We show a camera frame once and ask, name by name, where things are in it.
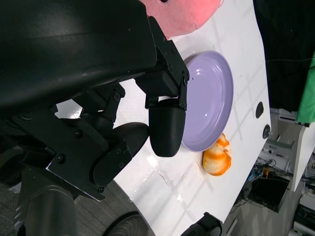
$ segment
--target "purple plate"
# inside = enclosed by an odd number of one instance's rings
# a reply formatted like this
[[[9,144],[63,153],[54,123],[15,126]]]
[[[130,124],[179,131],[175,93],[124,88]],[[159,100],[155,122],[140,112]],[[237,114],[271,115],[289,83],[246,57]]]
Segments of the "purple plate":
[[[197,55],[187,68],[190,80],[182,143],[200,152],[211,147],[225,128],[233,102],[233,77],[226,59],[215,51]]]

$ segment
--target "white table surface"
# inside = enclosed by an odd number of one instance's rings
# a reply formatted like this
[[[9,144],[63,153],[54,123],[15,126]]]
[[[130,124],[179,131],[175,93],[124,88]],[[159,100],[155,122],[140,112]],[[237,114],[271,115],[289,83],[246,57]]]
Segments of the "white table surface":
[[[231,143],[232,166],[221,177],[210,176],[201,168],[202,153],[182,146],[176,156],[161,158],[148,140],[115,181],[156,236],[179,236],[204,212],[224,222],[265,143],[263,129],[270,125],[264,50],[252,0],[226,0],[202,28],[172,40],[183,59],[215,50],[229,62],[234,100],[224,133]],[[148,124],[145,94],[134,80],[121,85],[126,96],[120,102],[115,126],[132,121]],[[264,113],[256,119],[260,101]],[[59,117],[80,114],[77,108],[58,108]]]

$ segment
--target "pink plush toy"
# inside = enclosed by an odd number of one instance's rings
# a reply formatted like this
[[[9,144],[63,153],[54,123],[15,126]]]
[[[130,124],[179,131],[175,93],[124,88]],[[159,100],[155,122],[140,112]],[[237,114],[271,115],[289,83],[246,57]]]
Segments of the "pink plush toy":
[[[220,7],[221,0],[141,0],[149,16],[155,17],[165,36],[195,31]]]

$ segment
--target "green object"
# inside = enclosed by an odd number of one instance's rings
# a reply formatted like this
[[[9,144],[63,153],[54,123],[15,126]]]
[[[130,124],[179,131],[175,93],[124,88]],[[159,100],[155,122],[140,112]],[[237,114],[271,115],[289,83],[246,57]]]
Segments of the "green object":
[[[296,121],[312,123],[315,121],[315,59],[312,60],[297,113]]]

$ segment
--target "round hole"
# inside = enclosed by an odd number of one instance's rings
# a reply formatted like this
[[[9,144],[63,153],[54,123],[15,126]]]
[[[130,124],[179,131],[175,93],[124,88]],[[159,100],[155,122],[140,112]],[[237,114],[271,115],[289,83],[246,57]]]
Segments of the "round hole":
[[[63,164],[67,160],[67,156],[65,154],[58,154],[57,155],[57,163]]]
[[[264,112],[264,106],[262,102],[259,102],[256,108],[256,118],[258,119]]]
[[[83,137],[83,131],[78,129],[77,131],[75,131],[75,136],[77,139],[81,139]]]
[[[99,191],[100,193],[104,192],[104,190],[105,190],[104,187],[100,187],[100,188],[98,189],[98,191]]]
[[[270,132],[271,132],[271,128],[270,128],[270,126],[267,124],[267,125],[265,126],[263,132],[262,132],[262,138],[263,138],[263,139],[268,138],[269,135],[270,135]]]

